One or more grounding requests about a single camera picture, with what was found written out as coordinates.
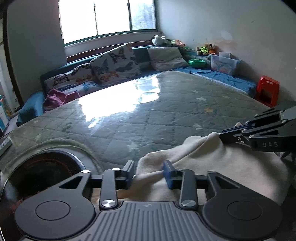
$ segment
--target stool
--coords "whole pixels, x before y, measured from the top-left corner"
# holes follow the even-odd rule
[[[267,77],[262,76],[256,87],[255,100],[267,105],[268,107],[276,106],[279,96],[279,82]]]

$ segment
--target pink cloth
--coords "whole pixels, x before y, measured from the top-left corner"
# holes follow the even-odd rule
[[[57,108],[79,97],[80,95],[77,91],[72,92],[70,94],[65,94],[56,89],[51,89],[43,102],[44,110],[53,110],[54,108]]]

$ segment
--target quilted tablecloth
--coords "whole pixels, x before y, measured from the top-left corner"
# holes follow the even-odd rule
[[[193,135],[221,132],[267,107],[227,86],[168,71],[81,97],[9,134],[0,169],[26,149],[53,138],[86,145],[103,169],[123,167]]]

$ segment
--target window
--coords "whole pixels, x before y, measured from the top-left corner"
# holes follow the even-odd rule
[[[113,33],[155,31],[154,0],[59,0],[65,44]]]

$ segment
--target sofa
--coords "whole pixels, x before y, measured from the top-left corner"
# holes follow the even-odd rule
[[[149,46],[133,47],[132,48],[135,58],[136,58],[136,61],[140,66],[141,73],[132,77],[132,78],[129,78],[128,80],[142,78],[144,76],[149,76],[149,75],[153,75],[153,74],[158,73],[151,66],[150,56],[147,51],[147,48],[151,48],[151,47],[159,47],[159,46],[149,45]],[[177,46],[176,45],[167,45],[166,47],[177,47]],[[48,92],[48,90],[46,89],[46,85],[45,85],[45,81],[47,79],[54,77],[56,75],[59,75],[59,74],[69,72],[72,69],[74,69],[77,66],[80,66],[82,64],[90,63],[91,60],[93,60],[94,58],[101,56],[103,54],[104,53],[68,63],[64,66],[61,66],[55,70],[51,70],[51,71],[41,75],[40,82],[41,82],[42,90],[33,93],[29,97],[29,99],[26,101],[26,103],[24,104],[24,106],[22,107],[22,109],[19,112],[19,116],[17,119],[17,126],[21,126],[22,124],[42,115],[44,113],[43,102],[44,102],[44,100],[46,98],[46,94]]]

